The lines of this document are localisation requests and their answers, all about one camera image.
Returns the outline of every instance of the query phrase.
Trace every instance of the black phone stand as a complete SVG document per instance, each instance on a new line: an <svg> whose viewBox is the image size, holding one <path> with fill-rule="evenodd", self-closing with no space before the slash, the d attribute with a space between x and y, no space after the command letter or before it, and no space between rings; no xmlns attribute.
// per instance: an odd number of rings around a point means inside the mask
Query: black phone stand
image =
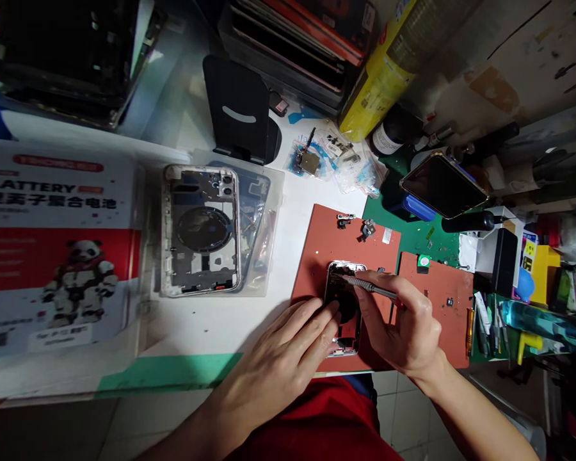
<svg viewBox="0 0 576 461"><path fill-rule="evenodd" d="M254 71L212 54L203 60L218 154L266 165L277 157L282 134L269 118L269 89Z"/></svg>

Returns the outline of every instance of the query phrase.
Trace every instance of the black cylinder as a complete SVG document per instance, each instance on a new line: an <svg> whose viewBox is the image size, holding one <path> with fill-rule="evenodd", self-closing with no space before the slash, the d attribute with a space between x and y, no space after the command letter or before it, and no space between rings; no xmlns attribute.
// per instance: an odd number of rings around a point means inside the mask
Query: black cylinder
<svg viewBox="0 0 576 461"><path fill-rule="evenodd" d="M495 215L490 211L465 213L456 218L442 220L446 232L492 231L495 228Z"/></svg>

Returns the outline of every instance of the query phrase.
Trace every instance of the black bottle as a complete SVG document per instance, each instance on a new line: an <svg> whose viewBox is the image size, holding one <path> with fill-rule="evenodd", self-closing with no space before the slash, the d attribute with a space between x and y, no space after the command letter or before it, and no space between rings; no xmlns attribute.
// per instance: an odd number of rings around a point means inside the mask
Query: black bottle
<svg viewBox="0 0 576 461"><path fill-rule="evenodd" d="M368 137L374 154L387 157L395 153L406 142L420 136L422 120L395 104L390 108L382 123Z"/></svg>

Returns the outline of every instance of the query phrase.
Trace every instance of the red banner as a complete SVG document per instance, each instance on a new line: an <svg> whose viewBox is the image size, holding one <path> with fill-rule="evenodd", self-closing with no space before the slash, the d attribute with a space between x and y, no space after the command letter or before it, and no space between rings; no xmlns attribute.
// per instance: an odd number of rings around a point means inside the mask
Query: red banner
<svg viewBox="0 0 576 461"><path fill-rule="evenodd" d="M138 277L141 231L0 228L0 290L44 287L68 264L74 241L99 241L119 280Z"/></svg>

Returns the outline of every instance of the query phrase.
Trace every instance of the smartphone screen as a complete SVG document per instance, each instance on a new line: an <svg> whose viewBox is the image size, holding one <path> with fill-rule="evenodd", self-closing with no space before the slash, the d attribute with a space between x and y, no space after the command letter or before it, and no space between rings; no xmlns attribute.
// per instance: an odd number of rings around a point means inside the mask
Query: smartphone screen
<svg viewBox="0 0 576 461"><path fill-rule="evenodd" d="M408 173L401 187L444 218L454 218L488 197L460 168L434 155Z"/></svg>
<svg viewBox="0 0 576 461"><path fill-rule="evenodd" d="M329 357L341 357L358 353L360 342L360 306L354 292L354 287L348 284L341 275L354 275L358 271L367 270L363 264L334 261L329 264L324 293L324 305L332 301L339 302L341 319L337 331L337 348Z"/></svg>

